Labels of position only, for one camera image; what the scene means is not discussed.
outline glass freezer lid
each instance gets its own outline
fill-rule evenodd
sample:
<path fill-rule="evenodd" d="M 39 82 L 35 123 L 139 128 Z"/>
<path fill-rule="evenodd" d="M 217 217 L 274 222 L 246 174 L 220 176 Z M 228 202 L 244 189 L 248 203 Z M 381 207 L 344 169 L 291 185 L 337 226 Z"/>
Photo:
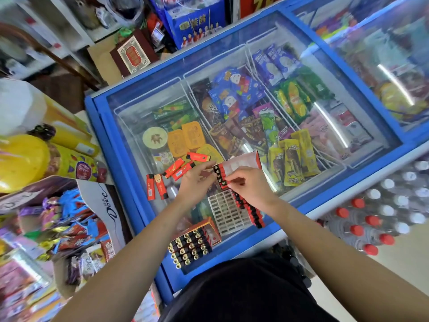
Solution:
<path fill-rule="evenodd" d="M 429 0 L 316 0 L 294 13 L 349 64 L 405 131 L 429 119 Z"/>
<path fill-rule="evenodd" d="M 127 169 L 144 190 L 147 174 L 163 173 L 179 157 L 189 161 L 188 151 L 219 163 L 257 150 L 271 188 L 298 207 L 400 144 L 326 54 L 305 53 L 310 43 L 273 12 L 95 102 L 107 100 L 133 163 Z M 155 215 L 180 188 L 180 179 L 163 181 L 169 198 L 150 201 Z M 174 291 L 232 246 L 252 246 L 278 230 L 268 216 L 267 227 L 256 229 L 233 205 L 215 183 L 181 221 L 178 233 L 211 218 L 222 242 L 180 270 L 166 254 Z"/>

